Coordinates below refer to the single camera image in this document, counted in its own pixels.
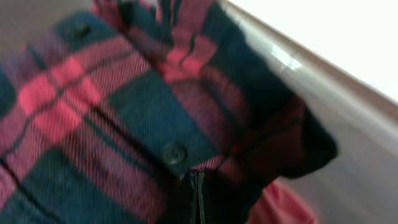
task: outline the shirt button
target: shirt button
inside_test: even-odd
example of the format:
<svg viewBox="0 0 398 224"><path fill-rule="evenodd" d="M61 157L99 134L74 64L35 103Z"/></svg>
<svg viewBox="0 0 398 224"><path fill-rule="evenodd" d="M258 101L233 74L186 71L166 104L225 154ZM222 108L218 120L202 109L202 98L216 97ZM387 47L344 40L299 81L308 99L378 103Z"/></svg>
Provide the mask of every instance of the shirt button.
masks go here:
<svg viewBox="0 0 398 224"><path fill-rule="evenodd" d="M86 22L77 22L68 30L68 33L73 37L84 37L89 32L90 26Z"/></svg>
<svg viewBox="0 0 398 224"><path fill-rule="evenodd" d="M163 149L163 160L170 165L183 162L187 158L187 151L178 144L168 144Z"/></svg>

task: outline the white surface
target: white surface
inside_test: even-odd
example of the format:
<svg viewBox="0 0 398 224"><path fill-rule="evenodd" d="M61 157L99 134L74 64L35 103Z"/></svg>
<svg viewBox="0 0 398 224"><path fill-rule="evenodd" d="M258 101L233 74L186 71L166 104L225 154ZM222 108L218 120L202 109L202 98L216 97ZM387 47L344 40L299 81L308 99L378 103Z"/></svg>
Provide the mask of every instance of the white surface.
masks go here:
<svg viewBox="0 0 398 224"><path fill-rule="evenodd" d="M230 0L398 103L395 0Z"/></svg>

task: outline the shirt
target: shirt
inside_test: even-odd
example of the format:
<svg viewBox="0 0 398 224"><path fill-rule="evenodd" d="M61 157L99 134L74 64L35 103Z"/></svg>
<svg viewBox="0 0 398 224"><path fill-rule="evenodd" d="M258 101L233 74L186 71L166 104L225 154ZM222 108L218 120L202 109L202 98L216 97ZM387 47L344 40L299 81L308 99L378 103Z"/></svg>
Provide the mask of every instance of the shirt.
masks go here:
<svg viewBox="0 0 398 224"><path fill-rule="evenodd" d="M97 0L0 65L1 223L154 223L190 169L246 212L336 157L213 0Z"/></svg>

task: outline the button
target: button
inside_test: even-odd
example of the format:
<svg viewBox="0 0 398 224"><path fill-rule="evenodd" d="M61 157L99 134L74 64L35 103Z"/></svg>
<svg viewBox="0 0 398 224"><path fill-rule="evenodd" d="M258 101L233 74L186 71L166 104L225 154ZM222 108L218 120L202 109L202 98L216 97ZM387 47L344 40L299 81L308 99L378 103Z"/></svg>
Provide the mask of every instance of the button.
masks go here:
<svg viewBox="0 0 398 224"><path fill-rule="evenodd" d="M68 33L74 37L84 37L90 32L90 26L86 22L77 22L68 30Z"/></svg>
<svg viewBox="0 0 398 224"><path fill-rule="evenodd" d="M183 162L187 158L187 150L178 144L168 144L163 149L163 159L170 165Z"/></svg>

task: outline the flannel shirt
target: flannel shirt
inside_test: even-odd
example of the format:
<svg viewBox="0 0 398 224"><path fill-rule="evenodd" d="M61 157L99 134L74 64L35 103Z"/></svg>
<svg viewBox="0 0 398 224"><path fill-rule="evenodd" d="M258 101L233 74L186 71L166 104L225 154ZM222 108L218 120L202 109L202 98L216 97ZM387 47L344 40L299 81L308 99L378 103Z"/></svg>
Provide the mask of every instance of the flannel shirt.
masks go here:
<svg viewBox="0 0 398 224"><path fill-rule="evenodd" d="M0 66L0 223L154 223L189 169L249 208L336 156L213 0L97 0Z"/></svg>

